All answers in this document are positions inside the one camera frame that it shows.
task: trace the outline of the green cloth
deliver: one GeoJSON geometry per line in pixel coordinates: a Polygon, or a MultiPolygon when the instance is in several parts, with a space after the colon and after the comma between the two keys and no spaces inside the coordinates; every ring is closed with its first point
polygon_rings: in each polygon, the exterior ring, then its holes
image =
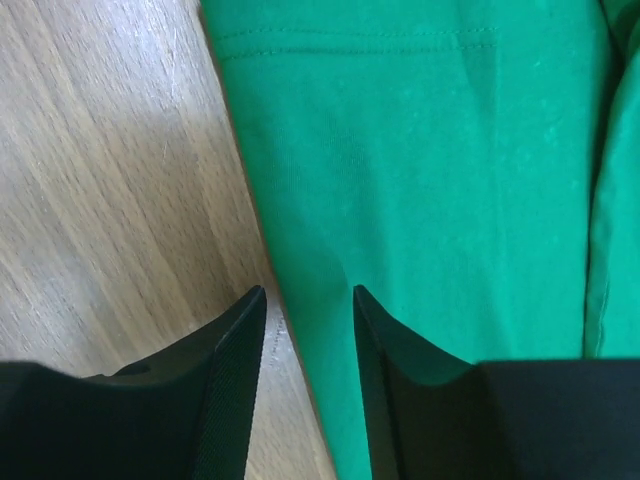
{"type": "Polygon", "coordinates": [[[204,2],[341,479],[356,284],[470,362],[638,352],[637,3],[204,2]]]}
{"type": "Polygon", "coordinates": [[[610,107],[591,228],[585,353],[640,354],[640,0],[603,0],[625,70],[610,107]]]}

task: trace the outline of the wood grain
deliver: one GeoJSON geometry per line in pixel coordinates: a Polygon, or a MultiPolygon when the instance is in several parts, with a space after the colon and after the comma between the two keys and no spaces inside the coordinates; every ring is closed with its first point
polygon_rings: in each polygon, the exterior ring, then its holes
{"type": "Polygon", "coordinates": [[[247,478],[335,478],[196,0],[2,0],[0,25],[0,358],[113,373],[261,283],[247,478]]]}

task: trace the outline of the green fabric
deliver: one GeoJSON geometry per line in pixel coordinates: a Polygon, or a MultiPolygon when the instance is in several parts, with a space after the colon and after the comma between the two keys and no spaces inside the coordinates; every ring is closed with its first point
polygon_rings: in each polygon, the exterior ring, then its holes
{"type": "Polygon", "coordinates": [[[640,0],[603,0],[625,70],[610,109],[591,228],[587,356],[640,354],[640,0]]]}
{"type": "Polygon", "coordinates": [[[371,478],[356,284],[470,362],[637,353],[633,3],[203,4],[341,479],[371,478]]]}

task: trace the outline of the stitching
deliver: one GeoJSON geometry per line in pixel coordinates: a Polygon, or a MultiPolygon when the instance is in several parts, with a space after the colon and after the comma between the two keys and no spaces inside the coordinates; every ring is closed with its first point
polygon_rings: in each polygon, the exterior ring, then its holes
{"type": "Polygon", "coordinates": [[[275,50],[257,50],[253,52],[243,52],[236,55],[222,56],[221,62],[227,60],[240,60],[250,57],[266,57],[274,55],[287,54],[307,54],[307,55],[386,55],[386,54],[421,54],[421,53],[439,53],[452,52],[458,50],[471,50],[481,48],[495,48],[493,43],[462,45],[450,48],[417,48],[417,49],[367,49],[367,50],[345,50],[339,48],[279,48],[275,50]]]}
{"type": "Polygon", "coordinates": [[[496,27],[483,27],[483,28],[471,28],[468,30],[441,30],[435,32],[331,32],[325,30],[313,30],[304,28],[257,28],[253,30],[243,30],[239,32],[227,33],[219,37],[214,37],[214,40],[227,40],[229,38],[244,37],[246,35],[253,35],[256,33],[302,33],[313,35],[329,35],[329,36],[350,36],[350,37],[383,37],[383,38],[401,38],[401,37],[428,37],[432,35],[460,35],[463,33],[482,33],[482,32],[495,32],[496,27]]]}

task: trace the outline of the floor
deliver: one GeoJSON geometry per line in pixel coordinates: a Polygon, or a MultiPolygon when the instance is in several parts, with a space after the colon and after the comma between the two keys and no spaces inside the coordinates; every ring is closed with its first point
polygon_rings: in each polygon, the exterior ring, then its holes
{"type": "MultiPolygon", "coordinates": [[[[0,0],[0,358],[110,374],[277,303],[197,0],[0,0]]],[[[270,310],[247,478],[335,476],[270,310]]]]}

